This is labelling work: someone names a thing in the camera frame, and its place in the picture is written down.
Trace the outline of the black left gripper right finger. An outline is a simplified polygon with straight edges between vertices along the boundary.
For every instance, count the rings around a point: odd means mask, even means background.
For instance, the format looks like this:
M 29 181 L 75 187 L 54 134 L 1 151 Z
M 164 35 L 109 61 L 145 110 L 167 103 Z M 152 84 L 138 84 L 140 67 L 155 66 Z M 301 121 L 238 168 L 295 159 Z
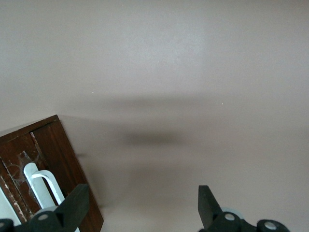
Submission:
M 256 232 L 257 228 L 232 212 L 224 212 L 209 186 L 198 187 L 198 212 L 201 232 Z

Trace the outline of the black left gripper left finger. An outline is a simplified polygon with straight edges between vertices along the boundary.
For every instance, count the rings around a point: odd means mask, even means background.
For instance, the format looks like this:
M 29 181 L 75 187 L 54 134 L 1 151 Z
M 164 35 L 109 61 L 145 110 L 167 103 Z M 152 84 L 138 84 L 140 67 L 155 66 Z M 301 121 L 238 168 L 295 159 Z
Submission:
M 54 211 L 43 211 L 15 232 L 74 232 L 88 213 L 88 185 L 78 184 Z

